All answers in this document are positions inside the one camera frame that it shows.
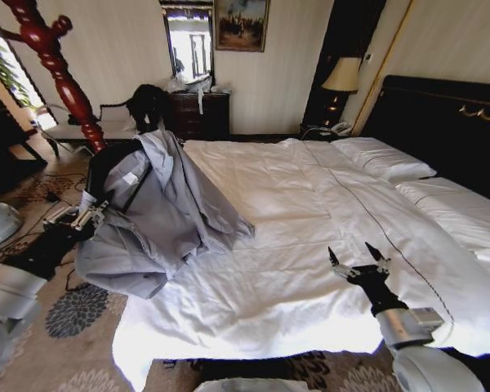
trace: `black headboard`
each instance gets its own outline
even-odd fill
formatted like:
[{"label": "black headboard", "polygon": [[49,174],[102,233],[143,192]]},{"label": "black headboard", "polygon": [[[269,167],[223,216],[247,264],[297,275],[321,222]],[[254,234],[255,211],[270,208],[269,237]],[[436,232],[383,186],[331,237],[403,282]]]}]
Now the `black headboard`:
[{"label": "black headboard", "polygon": [[389,75],[361,136],[490,198],[490,84]]}]

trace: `carpet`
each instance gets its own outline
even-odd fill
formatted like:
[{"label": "carpet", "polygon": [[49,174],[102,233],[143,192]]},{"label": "carpet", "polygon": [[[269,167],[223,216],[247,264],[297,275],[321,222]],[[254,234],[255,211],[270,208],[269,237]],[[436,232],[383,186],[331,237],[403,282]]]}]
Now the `carpet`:
[{"label": "carpet", "polygon": [[[0,196],[25,218],[22,229],[0,245],[0,261],[36,238],[46,214],[79,201],[86,172],[87,160],[76,158],[60,170],[46,169]],[[62,202],[46,201],[48,192]],[[126,297],[83,282],[73,273],[73,260],[74,251],[39,292],[42,311],[0,373],[0,392],[130,390],[111,355]],[[333,330],[330,338],[341,339]],[[383,345],[374,354],[314,351],[264,361],[156,360],[145,391],[192,392],[203,381],[249,376],[306,381],[311,389],[321,391],[398,392],[391,364],[390,352]]]}]

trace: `mirror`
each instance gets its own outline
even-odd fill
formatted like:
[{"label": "mirror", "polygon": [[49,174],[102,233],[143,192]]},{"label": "mirror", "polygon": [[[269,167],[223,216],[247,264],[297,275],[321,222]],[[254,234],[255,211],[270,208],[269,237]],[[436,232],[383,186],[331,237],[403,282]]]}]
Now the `mirror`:
[{"label": "mirror", "polygon": [[213,74],[211,3],[196,6],[180,5],[185,2],[164,3],[163,19],[172,73],[184,83]]}]

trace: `dresser drawer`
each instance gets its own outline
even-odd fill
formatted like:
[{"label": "dresser drawer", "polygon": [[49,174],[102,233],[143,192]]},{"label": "dresser drawer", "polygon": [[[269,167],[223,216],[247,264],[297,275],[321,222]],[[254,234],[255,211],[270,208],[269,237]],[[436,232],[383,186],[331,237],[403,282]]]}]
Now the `dresser drawer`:
[{"label": "dresser drawer", "polygon": [[166,128],[182,139],[228,140],[229,94],[205,94],[200,114],[198,94],[171,93],[163,117]]}]

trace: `table lamp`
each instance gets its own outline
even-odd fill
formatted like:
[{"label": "table lamp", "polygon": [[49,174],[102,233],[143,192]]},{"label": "table lamp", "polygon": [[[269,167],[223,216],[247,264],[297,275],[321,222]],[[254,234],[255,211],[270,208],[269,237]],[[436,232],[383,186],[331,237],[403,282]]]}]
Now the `table lamp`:
[{"label": "table lamp", "polygon": [[358,90],[360,65],[361,59],[359,57],[341,57],[328,79],[321,86],[325,90],[336,93],[325,107],[323,125],[326,127],[336,125],[339,122],[349,94]]}]

